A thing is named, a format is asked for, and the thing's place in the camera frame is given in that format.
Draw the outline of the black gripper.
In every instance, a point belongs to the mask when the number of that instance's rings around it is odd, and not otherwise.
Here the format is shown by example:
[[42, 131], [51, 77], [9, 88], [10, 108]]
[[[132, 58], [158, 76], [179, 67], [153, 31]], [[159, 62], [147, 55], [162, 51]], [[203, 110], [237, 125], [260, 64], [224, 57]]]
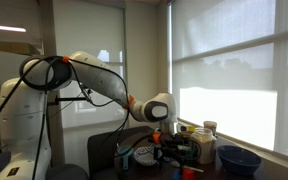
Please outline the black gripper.
[[180, 149], [181, 146], [188, 144], [188, 139], [175, 134], [154, 133], [153, 143], [157, 147], [157, 151], [161, 151], [164, 156], [183, 159], [184, 151]]

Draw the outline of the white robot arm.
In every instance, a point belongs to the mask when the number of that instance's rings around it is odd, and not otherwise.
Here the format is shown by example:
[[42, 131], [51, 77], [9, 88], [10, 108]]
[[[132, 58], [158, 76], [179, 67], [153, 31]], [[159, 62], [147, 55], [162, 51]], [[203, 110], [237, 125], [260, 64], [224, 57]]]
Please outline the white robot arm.
[[137, 101], [123, 78], [98, 58], [78, 51], [71, 56], [31, 56], [20, 66], [20, 76], [5, 81], [0, 90], [1, 142], [11, 153], [0, 180], [46, 180], [51, 160], [45, 129], [47, 96], [75, 81], [78, 101], [92, 101], [92, 91], [115, 102], [139, 122], [158, 122], [164, 134], [177, 133], [176, 101], [170, 93]]

